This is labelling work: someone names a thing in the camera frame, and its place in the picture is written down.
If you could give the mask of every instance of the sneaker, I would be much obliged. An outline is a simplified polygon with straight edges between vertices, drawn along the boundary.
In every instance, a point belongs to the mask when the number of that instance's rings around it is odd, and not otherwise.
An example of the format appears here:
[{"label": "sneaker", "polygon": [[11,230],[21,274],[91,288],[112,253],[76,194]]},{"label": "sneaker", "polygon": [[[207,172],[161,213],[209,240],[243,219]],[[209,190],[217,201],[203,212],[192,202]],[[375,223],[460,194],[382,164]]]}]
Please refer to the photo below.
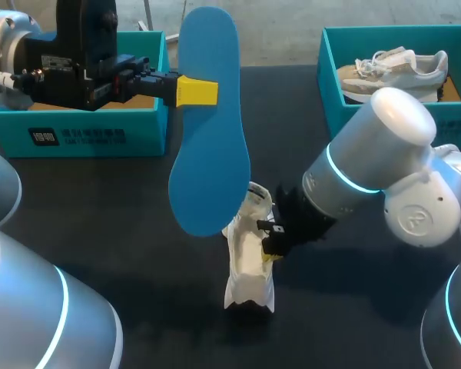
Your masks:
[{"label": "sneaker", "polygon": [[264,261],[261,241],[266,237],[257,221],[273,220],[270,192],[250,182],[246,198],[232,222],[222,231],[229,244],[230,273],[224,308],[246,301],[275,310],[273,261]]},{"label": "sneaker", "polygon": [[382,87],[404,90],[421,102],[437,102],[447,78],[448,58],[444,51],[435,55],[415,55],[404,47],[377,52],[372,59],[355,61],[337,70],[343,95],[364,103]]}]

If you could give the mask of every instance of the robot logo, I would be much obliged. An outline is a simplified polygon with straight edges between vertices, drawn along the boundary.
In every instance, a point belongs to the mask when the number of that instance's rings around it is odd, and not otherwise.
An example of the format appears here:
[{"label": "robot logo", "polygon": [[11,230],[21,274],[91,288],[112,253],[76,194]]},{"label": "robot logo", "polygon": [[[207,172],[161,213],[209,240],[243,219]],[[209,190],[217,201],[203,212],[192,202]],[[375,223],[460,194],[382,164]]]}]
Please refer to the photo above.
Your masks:
[{"label": "robot logo", "polygon": [[406,233],[414,236],[428,234],[433,225],[430,213],[419,205],[409,205],[401,209],[398,221]]}]

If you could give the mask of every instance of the white sneaker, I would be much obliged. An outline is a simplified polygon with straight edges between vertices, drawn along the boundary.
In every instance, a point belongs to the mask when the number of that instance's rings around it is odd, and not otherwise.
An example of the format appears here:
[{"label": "white sneaker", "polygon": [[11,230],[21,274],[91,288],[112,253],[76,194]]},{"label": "white sneaker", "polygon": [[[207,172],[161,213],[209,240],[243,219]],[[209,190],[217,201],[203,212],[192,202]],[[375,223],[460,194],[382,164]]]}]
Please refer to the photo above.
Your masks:
[{"label": "white sneaker", "polygon": [[355,61],[337,70],[343,95],[366,102],[382,87],[408,92],[421,102],[439,101],[438,91],[447,78],[448,58],[444,51],[435,55],[415,55],[403,46],[377,52],[372,59]]},{"label": "white sneaker", "polygon": [[258,220],[273,220],[270,192],[250,182],[246,198],[232,222],[222,231],[227,237],[230,273],[225,288],[224,308],[232,303],[254,301],[275,310],[272,261],[263,261],[261,241],[266,237],[257,228]]}]

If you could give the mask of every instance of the teal box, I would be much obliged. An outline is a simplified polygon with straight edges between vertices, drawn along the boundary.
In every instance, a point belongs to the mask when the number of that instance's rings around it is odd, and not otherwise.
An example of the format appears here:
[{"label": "teal box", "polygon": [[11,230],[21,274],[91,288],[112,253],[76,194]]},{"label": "teal box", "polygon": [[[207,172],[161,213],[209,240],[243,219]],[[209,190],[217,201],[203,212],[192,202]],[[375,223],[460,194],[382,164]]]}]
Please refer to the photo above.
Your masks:
[{"label": "teal box", "polygon": [[[449,75],[461,97],[461,25],[396,25],[382,27],[325,28],[321,38],[317,81],[331,137],[359,110],[343,99],[337,69],[370,59],[379,50],[403,46],[418,55],[444,50],[449,56]],[[461,147],[461,102],[424,104],[437,124],[434,144],[453,143]]]},{"label": "teal box", "polygon": [[[163,32],[119,32],[118,53],[148,56],[151,67],[169,70]],[[146,157],[164,154],[167,106],[98,111],[0,109],[0,144],[10,158]],[[57,145],[37,145],[32,135]]]}]

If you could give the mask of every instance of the cardboard inside box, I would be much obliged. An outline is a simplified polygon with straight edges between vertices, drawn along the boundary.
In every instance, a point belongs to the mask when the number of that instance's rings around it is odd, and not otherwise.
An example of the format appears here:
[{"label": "cardboard inside box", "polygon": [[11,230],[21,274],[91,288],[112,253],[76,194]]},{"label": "cardboard inside box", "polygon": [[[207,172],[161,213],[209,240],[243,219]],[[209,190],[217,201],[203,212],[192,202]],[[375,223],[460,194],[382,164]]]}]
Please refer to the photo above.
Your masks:
[{"label": "cardboard inside box", "polygon": [[447,81],[443,86],[444,95],[440,99],[440,102],[461,102],[461,97],[459,96],[458,90],[454,85],[453,79],[449,75]]},{"label": "cardboard inside box", "polygon": [[[103,106],[101,109],[153,109],[154,108],[154,98],[150,96],[135,95],[131,100],[126,101],[125,103],[120,102],[110,102],[109,104]],[[29,108],[29,111],[43,111],[43,110],[74,110],[70,108],[63,108],[61,106],[47,105],[34,103],[33,106]]]}]

